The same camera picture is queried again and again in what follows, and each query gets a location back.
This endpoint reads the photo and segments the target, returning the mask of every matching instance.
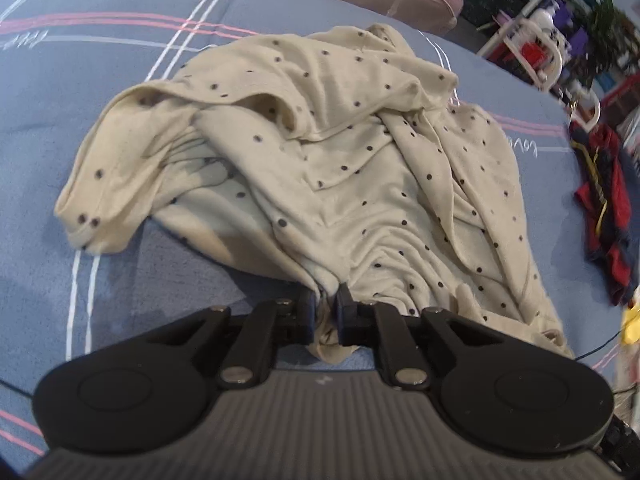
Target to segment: metal screw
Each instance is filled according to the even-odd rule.
[[[422,384],[427,380],[427,372],[420,368],[402,368],[396,372],[396,381],[402,384]]]
[[[243,366],[230,366],[222,370],[220,374],[222,380],[230,384],[245,384],[247,381],[250,381],[253,376],[254,373],[249,370],[249,368]]]

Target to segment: polka dot cloth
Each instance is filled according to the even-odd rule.
[[[222,264],[303,283],[328,362],[351,352],[328,315],[342,282],[567,352],[513,152],[484,110],[450,105],[457,81],[386,25],[208,49],[108,105],[55,213],[92,253],[123,250],[151,214]]]

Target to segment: bed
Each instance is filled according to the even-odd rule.
[[[186,20],[190,31],[180,30]],[[247,35],[305,35],[391,23],[418,56],[460,76],[456,98],[492,113],[520,167],[529,238],[576,354],[620,327],[600,271],[584,258],[578,165],[567,118],[548,95],[462,48],[338,0],[0,0],[0,454],[24,470],[44,450],[22,393],[65,359],[212,304],[247,313],[295,285],[199,256],[149,219],[121,254],[74,251],[53,217],[84,134],[117,92],[171,77],[203,48]],[[615,342],[585,362],[608,380]],[[281,367],[327,367],[286,348]],[[338,368],[371,368],[358,350]]]

